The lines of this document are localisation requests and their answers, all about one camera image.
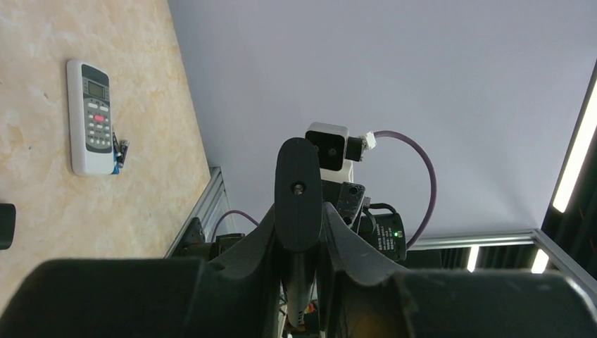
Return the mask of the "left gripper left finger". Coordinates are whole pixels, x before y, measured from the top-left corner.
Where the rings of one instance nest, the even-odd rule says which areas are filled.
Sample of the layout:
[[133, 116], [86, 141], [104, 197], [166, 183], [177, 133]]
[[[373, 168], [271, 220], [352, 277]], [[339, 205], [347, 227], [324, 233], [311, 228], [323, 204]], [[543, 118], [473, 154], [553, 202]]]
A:
[[1, 314], [2, 337], [274, 337], [273, 205], [214, 261], [56, 259], [38, 265]]

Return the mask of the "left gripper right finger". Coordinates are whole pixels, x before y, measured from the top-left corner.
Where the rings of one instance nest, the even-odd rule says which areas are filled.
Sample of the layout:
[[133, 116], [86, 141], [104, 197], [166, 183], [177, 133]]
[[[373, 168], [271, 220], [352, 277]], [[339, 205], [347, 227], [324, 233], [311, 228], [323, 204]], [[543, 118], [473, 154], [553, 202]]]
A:
[[320, 328], [327, 337], [595, 337], [572, 279], [515, 270], [409, 270], [324, 204]]

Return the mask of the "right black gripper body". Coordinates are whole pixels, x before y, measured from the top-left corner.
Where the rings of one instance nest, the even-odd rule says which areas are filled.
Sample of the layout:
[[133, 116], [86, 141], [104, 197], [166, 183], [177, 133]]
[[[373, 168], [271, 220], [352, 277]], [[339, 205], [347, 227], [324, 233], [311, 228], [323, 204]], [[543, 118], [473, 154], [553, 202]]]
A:
[[351, 182], [322, 181], [323, 200], [331, 203], [350, 229], [358, 229], [365, 187]]

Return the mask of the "black battery cover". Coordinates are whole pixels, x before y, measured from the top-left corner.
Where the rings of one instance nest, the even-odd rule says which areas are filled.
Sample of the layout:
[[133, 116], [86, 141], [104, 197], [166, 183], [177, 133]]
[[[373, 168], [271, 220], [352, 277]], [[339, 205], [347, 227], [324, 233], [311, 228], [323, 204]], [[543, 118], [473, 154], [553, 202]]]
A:
[[15, 234], [16, 207], [13, 204], [0, 205], [0, 249], [11, 247]]

